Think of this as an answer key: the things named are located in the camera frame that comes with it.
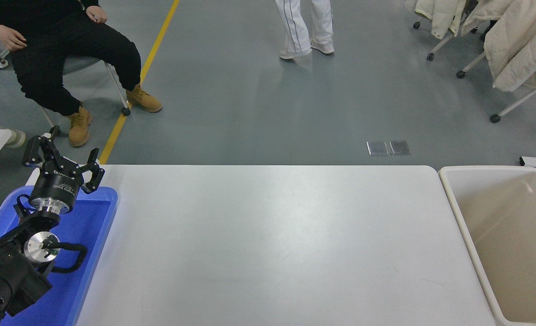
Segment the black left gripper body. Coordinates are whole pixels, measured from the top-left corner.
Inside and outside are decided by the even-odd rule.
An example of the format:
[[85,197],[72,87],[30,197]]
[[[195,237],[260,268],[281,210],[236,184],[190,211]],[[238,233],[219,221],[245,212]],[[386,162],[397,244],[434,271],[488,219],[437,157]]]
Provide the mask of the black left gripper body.
[[72,209],[82,177],[75,173],[79,166],[64,166],[57,169],[39,167],[39,176],[29,196],[29,204],[35,209]]

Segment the person's right hand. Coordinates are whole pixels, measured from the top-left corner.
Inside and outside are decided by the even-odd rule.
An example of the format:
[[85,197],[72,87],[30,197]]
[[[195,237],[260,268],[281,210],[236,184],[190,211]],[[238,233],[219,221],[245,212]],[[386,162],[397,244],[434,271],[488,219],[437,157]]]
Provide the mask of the person's right hand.
[[2,24],[0,24],[0,42],[11,53],[25,49],[28,46],[27,39],[21,33]]

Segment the person's left hand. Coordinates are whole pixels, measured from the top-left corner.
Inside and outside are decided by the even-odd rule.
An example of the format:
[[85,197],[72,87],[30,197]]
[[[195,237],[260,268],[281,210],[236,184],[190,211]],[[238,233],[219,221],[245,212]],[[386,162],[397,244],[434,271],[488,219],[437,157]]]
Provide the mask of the person's left hand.
[[85,12],[88,18],[94,21],[94,23],[104,24],[108,20],[108,15],[106,14],[106,11],[101,6],[98,6],[98,5],[88,6],[85,9]]

